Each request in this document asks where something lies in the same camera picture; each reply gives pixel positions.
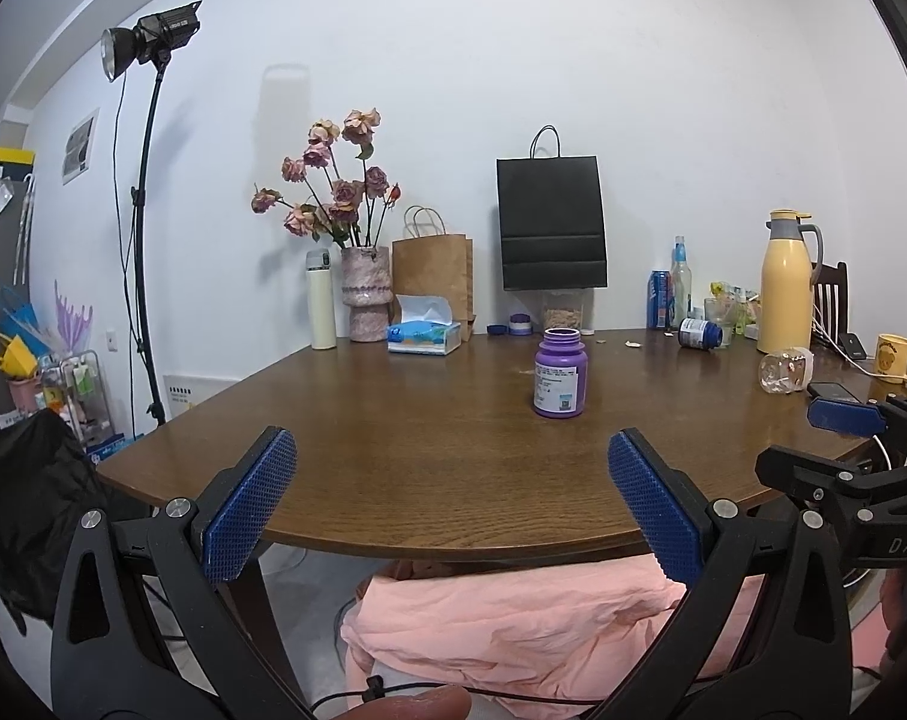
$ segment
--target pink marbled vase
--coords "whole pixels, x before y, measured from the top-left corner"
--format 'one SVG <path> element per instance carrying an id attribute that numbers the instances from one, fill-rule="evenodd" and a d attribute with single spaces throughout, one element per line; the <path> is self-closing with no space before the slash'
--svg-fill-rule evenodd
<path id="1" fill-rule="evenodd" d="M 350 306 L 350 340 L 383 341 L 388 336 L 390 251 L 387 247 L 348 247 L 343 261 L 343 302 Z"/>

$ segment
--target thermos handle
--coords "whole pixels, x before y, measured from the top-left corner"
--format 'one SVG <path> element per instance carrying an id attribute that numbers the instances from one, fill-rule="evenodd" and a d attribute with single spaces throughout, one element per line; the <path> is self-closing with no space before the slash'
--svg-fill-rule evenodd
<path id="1" fill-rule="evenodd" d="M 823 234 L 816 224 L 801 224 L 800 232 L 812 232 L 816 236 L 816 265 L 813 266 L 813 275 L 810 276 L 810 285 L 813 286 L 816 284 L 820 271 L 823 269 Z"/>

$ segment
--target light stand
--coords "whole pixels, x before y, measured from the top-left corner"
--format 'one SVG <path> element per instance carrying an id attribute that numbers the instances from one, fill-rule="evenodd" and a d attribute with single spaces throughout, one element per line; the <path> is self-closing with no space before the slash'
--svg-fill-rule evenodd
<path id="1" fill-rule="evenodd" d="M 169 62 L 169 50 L 158 50 L 154 59 L 154 64 L 157 67 L 157 79 L 154 80 L 154 91 L 153 96 L 150 98 L 150 109 L 148 111 L 148 126 L 143 132 L 143 151 L 140 153 L 139 186 L 130 188 L 130 194 L 134 200 L 134 290 L 137 293 L 137 322 L 140 327 L 140 349 L 138 351 L 143 353 L 143 365 L 148 370 L 151 399 L 148 413 L 157 420 L 158 425 L 166 423 L 167 417 L 164 414 L 164 401 L 160 396 L 160 388 L 157 386 L 157 371 L 154 370 L 153 350 L 150 348 L 148 299 L 143 285 L 143 205 L 145 205 L 146 184 L 148 184 L 150 135 L 153 132 L 154 116 L 157 113 L 157 98 L 160 96 L 160 85 L 164 80 L 164 71 L 167 69 Z"/>
<path id="2" fill-rule="evenodd" d="M 148 299 L 146 298 L 145 279 L 143 279 L 143 207 L 145 207 L 146 183 L 148 183 L 150 135 L 153 132 L 154 116 L 157 113 L 160 85 L 164 80 L 167 65 L 170 63 L 170 52 L 186 46 L 191 37 L 196 35 L 197 30 L 200 29 L 200 20 L 197 18 L 198 7 L 200 7 L 200 1 L 172 8 L 163 13 L 153 13 L 138 20 L 133 29 L 118 27 L 104 30 L 100 39 L 100 59 L 103 62 L 103 71 L 110 81 L 121 76 L 134 60 L 142 65 L 151 62 L 157 68 L 153 97 L 150 98 L 148 125 L 143 133 L 139 184 L 130 188 L 130 194 L 134 200 L 132 220 L 134 290 L 137 293 L 139 327 L 139 337 L 137 338 L 137 333 L 134 333 L 134 336 L 138 340 L 137 352 L 143 357 L 143 366 L 148 372 L 148 383 L 150 384 L 148 413 L 157 420 L 158 425 L 167 422 L 167 418 L 164 415 L 164 401 L 160 396 L 160 388 L 157 386 L 157 371 L 154 370 L 153 349 L 150 346 Z M 131 425 L 131 429 L 136 432 L 133 425 Z"/>

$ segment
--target rose bouquet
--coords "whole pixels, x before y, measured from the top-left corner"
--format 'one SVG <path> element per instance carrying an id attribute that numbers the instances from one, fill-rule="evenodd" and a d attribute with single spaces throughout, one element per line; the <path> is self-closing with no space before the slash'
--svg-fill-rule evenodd
<path id="1" fill-rule="evenodd" d="M 289 208 L 284 227 L 294 235 L 310 235 L 319 241 L 329 235 L 340 248 L 375 247 L 380 239 L 380 228 L 388 208 L 400 199 L 400 185 L 390 186 L 388 176 L 379 167 L 367 167 L 367 160 L 374 154 L 374 129 L 380 126 L 377 108 L 368 113 L 351 111 L 343 122 L 343 129 L 330 119 L 315 122 L 308 132 L 307 148 L 299 159 L 284 157 L 280 174 L 284 181 L 303 184 L 310 193 L 306 202 L 287 202 L 275 189 L 257 189 L 250 206 L 255 214 L 263 214 L 274 205 Z M 356 156 L 364 165 L 364 180 L 348 181 L 341 177 L 334 157 L 334 143 L 339 139 L 361 147 Z M 308 179 L 308 168 L 322 170 L 330 187 L 330 199 L 322 202 Z M 380 220 L 374 233 L 380 201 Z"/>

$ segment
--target silver screw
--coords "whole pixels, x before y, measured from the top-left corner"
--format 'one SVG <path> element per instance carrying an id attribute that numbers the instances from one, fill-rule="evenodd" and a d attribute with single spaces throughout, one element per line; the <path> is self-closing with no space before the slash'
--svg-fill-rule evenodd
<path id="1" fill-rule="evenodd" d="M 187 498 L 174 498 L 167 503 L 167 509 L 164 509 L 168 517 L 183 517 L 190 510 L 191 502 Z"/>
<path id="2" fill-rule="evenodd" d="M 91 509 L 90 512 L 87 512 L 87 514 L 84 514 L 83 517 L 80 518 L 81 528 L 87 528 L 89 530 L 90 528 L 97 527 L 98 524 L 100 524 L 100 512 L 97 512 L 97 509 Z"/>
<path id="3" fill-rule="evenodd" d="M 737 508 L 737 504 L 733 501 L 720 498 L 719 501 L 714 501 L 714 513 L 724 519 L 733 519 L 740 513 L 740 509 Z"/>
<path id="4" fill-rule="evenodd" d="M 820 514 L 817 514 L 813 509 L 807 509 L 804 512 L 803 520 L 807 528 L 816 530 L 823 527 L 823 517 L 820 517 Z"/>

